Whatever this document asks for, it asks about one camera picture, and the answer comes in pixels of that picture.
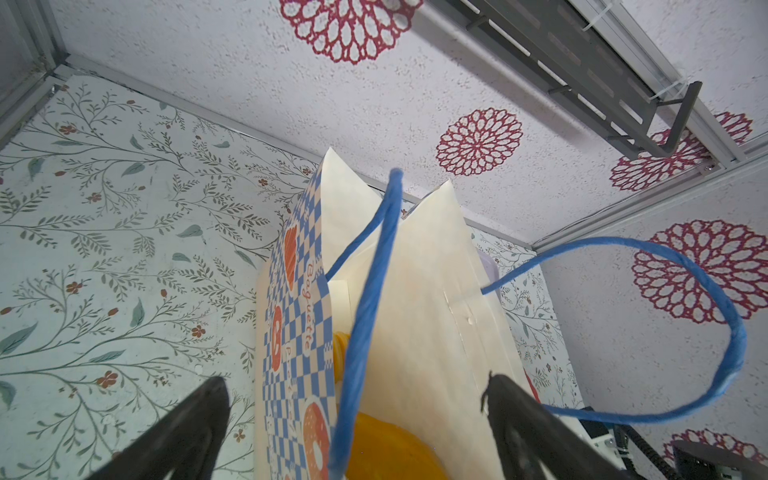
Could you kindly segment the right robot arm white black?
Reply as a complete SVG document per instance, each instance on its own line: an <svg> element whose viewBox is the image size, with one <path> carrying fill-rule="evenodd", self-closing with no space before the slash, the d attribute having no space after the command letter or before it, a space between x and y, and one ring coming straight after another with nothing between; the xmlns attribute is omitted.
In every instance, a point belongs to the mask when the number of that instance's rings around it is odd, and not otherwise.
<svg viewBox="0 0 768 480"><path fill-rule="evenodd" d="M592 436L612 434L626 474L642 479L630 451L636 448L665 479L765 479L767 456L751 443L708 429L676 434L661 452L628 425L608 425L583 420Z"/></svg>

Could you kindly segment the blue checkered paper bag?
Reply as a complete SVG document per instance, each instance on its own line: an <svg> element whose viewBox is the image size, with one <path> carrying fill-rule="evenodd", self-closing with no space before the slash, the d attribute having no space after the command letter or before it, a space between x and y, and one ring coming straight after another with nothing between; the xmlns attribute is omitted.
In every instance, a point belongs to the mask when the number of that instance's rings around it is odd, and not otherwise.
<svg viewBox="0 0 768 480"><path fill-rule="evenodd" d="M532 397L499 292L543 257L491 283L453 186L442 184L404 211L402 177L392 170L377 194L328 150L271 251L257 283L257 479L347 479L358 413L418 437L448 479L506 479L481 396L493 373ZM688 416L725 393L747 345L733 302L701 267L655 243L626 246L689 274L730 338L708 389L673 410L616 414L540 403L619 470L589 443L583 420Z"/></svg>

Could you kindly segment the red metal kitchen tongs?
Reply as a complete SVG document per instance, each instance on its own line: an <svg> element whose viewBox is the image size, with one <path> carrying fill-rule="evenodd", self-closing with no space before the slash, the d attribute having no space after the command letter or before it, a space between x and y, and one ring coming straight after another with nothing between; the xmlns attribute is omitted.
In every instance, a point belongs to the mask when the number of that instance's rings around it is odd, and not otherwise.
<svg viewBox="0 0 768 480"><path fill-rule="evenodd" d="M529 390L530 390L530 393L531 393L532 397L534 398L534 400L536 402L541 403L541 400L540 400L540 397L539 397L539 394L538 394L538 390L534 386L531 378L529 377L528 373L525 370L524 370L524 375L525 375L525 379L527 381L527 384L528 384L528 387L529 387Z"/></svg>

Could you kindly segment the long orange baguette bread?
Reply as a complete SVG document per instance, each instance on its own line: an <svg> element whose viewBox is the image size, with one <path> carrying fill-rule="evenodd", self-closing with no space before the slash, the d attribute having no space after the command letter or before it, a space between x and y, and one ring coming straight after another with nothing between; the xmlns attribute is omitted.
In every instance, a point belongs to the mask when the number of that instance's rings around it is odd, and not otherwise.
<svg viewBox="0 0 768 480"><path fill-rule="evenodd" d="M448 479L442 462L418 437L396 425L358 413L347 479Z"/></svg>

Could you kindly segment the lavender plastic tray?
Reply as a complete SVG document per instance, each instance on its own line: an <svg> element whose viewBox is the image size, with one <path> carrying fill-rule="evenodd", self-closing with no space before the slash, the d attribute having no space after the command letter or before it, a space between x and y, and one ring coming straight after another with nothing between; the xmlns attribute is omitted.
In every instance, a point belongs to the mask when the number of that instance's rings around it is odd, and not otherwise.
<svg viewBox="0 0 768 480"><path fill-rule="evenodd" d="M488 279L491 283L496 282L500 278L500 274L495 259L481 249L478 249L477 253Z"/></svg>

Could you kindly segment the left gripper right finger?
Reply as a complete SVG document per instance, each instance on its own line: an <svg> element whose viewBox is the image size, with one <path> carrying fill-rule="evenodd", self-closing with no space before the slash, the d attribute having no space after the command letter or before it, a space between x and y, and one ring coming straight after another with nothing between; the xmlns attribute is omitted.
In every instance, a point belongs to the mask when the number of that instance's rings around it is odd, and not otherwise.
<svg viewBox="0 0 768 480"><path fill-rule="evenodd" d="M506 479L622 479L624 474L504 374L488 376L481 410Z"/></svg>

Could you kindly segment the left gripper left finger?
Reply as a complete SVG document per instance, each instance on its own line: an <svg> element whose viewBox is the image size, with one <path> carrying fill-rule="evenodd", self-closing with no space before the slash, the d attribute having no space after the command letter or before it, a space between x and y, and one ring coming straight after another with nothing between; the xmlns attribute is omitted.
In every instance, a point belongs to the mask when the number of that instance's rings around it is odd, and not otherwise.
<svg viewBox="0 0 768 480"><path fill-rule="evenodd" d="M225 379L208 378L90 478L210 479L230 410Z"/></svg>

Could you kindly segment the dark grey wall shelf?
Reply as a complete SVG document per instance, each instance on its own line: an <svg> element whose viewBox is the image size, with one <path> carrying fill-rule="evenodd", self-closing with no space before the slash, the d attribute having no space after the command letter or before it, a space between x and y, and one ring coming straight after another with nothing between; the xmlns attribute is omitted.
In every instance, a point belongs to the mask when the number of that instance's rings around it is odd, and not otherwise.
<svg viewBox="0 0 768 480"><path fill-rule="evenodd" d="M667 158L701 91L663 99L568 1L436 1L434 7L618 150Z"/></svg>

